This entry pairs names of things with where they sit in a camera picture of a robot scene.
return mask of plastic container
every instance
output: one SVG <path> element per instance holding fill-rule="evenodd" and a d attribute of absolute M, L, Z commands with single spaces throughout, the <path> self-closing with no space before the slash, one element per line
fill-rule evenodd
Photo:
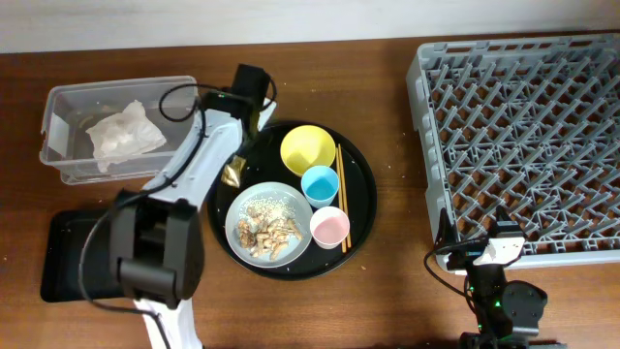
<path fill-rule="evenodd" d="M 189 133 L 192 118 L 184 122 L 165 120 L 158 109 L 162 95 L 182 83 L 195 83 L 192 77 L 126 79 L 57 86 L 49 91 L 42 133 L 46 134 L 41 162 L 60 170 L 67 184 L 94 183 L 154 176 L 169 162 Z M 192 107 L 197 89 L 188 87 L 170 95 L 164 104 L 167 114 L 182 116 Z M 146 117 L 167 139 L 166 144 L 150 152 L 124 157 L 127 161 L 111 164 L 101 173 L 93 158 L 93 143 L 86 130 L 103 118 L 123 111 L 131 102 L 140 101 Z"/>
<path fill-rule="evenodd" d="M 338 246 L 347 237 L 350 229 L 349 217 L 338 207 L 320 208 L 310 219 L 312 238 L 324 249 Z"/>
<path fill-rule="evenodd" d="M 407 86 L 433 239 L 442 208 L 463 240 L 501 205 L 528 236 L 512 268 L 620 262 L 619 51 L 614 34 L 419 47 Z"/>
<path fill-rule="evenodd" d="M 331 166 L 336 157 L 336 143 L 321 127 L 299 126 L 282 140 L 280 156 L 291 172 L 303 176 L 313 166 Z"/>
<path fill-rule="evenodd" d="M 329 206 L 338 194 L 338 174 L 327 166 L 315 166 L 301 177 L 301 190 L 312 207 Z"/>

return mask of yellow cup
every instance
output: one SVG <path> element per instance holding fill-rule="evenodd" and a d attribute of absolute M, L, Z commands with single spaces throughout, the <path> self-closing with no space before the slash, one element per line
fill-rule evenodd
<path fill-rule="evenodd" d="M 282 140 L 280 157 L 291 172 L 302 176 L 313 166 L 331 166 L 336 157 L 336 144 L 321 127 L 299 126 Z"/>

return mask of small yellow object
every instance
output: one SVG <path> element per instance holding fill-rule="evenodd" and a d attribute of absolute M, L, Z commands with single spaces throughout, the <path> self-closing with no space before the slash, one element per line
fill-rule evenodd
<path fill-rule="evenodd" d="M 299 126 L 282 140 L 280 156 L 291 172 L 302 176 L 313 166 L 331 166 L 336 156 L 336 144 L 321 127 Z"/>
<path fill-rule="evenodd" d="M 238 188 L 241 186 L 241 174 L 245 169 L 245 159 L 234 155 L 232 161 L 224 167 L 222 181 L 229 186 Z"/>

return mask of plastic cup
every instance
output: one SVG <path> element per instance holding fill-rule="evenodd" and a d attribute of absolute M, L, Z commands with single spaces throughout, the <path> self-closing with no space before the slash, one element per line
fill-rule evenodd
<path fill-rule="evenodd" d="M 340 245 L 349 234 L 350 228 L 349 217 L 338 207 L 320 208 L 310 218 L 312 238 L 324 249 Z"/>
<path fill-rule="evenodd" d="M 340 188 L 338 174 L 327 166 L 315 166 L 301 177 L 301 190 L 315 208 L 329 206 Z"/>
<path fill-rule="evenodd" d="M 313 125 L 295 127 L 280 145 L 282 162 L 302 176 L 313 166 L 329 166 L 336 157 L 336 143 L 324 129 Z"/>

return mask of white label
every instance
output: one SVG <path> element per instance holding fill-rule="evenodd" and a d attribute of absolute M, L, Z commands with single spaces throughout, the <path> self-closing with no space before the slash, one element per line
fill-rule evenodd
<path fill-rule="evenodd" d="M 51 122 L 47 132 L 47 146 L 54 149 L 62 157 L 67 157 L 69 143 L 69 124 L 55 113 L 51 114 Z"/>
<path fill-rule="evenodd" d="M 269 103 L 269 99 L 265 98 L 264 102 L 266 104 Z M 273 102 L 273 103 L 271 103 L 269 108 L 267 108 L 264 111 L 261 111 L 261 114 L 259 115 L 259 125 L 258 125 L 258 130 L 259 131 L 263 130 L 264 125 L 267 123 L 267 121 L 269 120 L 269 118 L 273 114 L 273 111 L 275 110 L 275 106 L 276 106 L 276 103 Z"/>

